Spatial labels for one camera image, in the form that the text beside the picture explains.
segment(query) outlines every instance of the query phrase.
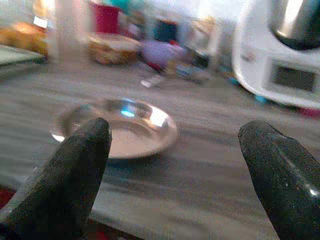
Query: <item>kitchen utensil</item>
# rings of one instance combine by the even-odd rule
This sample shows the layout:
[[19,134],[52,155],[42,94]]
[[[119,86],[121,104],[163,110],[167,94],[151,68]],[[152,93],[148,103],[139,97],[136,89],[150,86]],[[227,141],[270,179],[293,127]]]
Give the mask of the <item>kitchen utensil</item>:
[[177,139],[177,125],[161,109],[133,99],[102,99],[78,105],[53,117],[50,133],[62,142],[91,119],[102,117],[112,128],[112,159],[140,158],[159,153]]
[[320,1],[272,0],[270,29],[292,49],[320,47]]
[[17,63],[39,62],[44,56],[24,49],[0,45],[0,67]]

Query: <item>white kitchen appliance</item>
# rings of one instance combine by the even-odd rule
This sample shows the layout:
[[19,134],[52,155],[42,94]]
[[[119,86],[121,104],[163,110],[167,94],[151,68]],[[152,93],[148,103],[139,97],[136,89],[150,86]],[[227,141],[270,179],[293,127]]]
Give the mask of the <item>white kitchen appliance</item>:
[[[294,21],[302,14],[299,8],[305,2],[284,2],[282,14],[289,24],[282,21],[281,27],[297,35],[299,32],[293,32]],[[320,48],[296,50],[282,43],[270,27],[277,17],[272,4],[272,0],[249,0],[239,17],[232,49],[236,77],[257,96],[285,105],[320,109]]]

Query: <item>red surface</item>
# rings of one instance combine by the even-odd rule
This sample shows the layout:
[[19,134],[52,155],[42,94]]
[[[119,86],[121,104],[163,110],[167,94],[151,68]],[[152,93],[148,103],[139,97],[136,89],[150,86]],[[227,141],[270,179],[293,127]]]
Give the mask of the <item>red surface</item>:
[[120,8],[108,5],[91,4],[95,15],[95,32],[105,34],[118,33],[118,14]]
[[301,108],[300,112],[307,117],[311,117],[311,118],[320,117],[319,109]]
[[110,240],[110,238],[108,238],[104,232],[102,231],[97,231],[96,232],[96,239],[97,240]]
[[0,187],[0,209],[2,209],[14,195],[14,191]]
[[155,63],[151,63],[151,62],[147,62],[146,63],[149,67],[153,68],[154,70],[156,71],[161,71],[162,68],[158,65],[158,64],[155,64]]
[[174,40],[170,40],[169,43],[173,46],[179,46],[179,43],[177,41]]

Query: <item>gray countertop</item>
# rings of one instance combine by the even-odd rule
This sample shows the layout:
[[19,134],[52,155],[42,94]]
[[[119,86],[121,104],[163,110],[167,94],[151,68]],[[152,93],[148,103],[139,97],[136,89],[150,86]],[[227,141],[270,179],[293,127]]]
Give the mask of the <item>gray countertop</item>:
[[134,98],[171,114],[178,141],[149,159],[109,163],[94,220],[143,239],[278,239],[256,196],[238,130],[265,120],[320,159],[320,122],[261,105],[221,77],[205,86],[172,79],[146,89],[142,75],[152,73],[136,65],[79,63],[2,77],[0,184],[18,188],[54,152],[53,112],[97,98]]

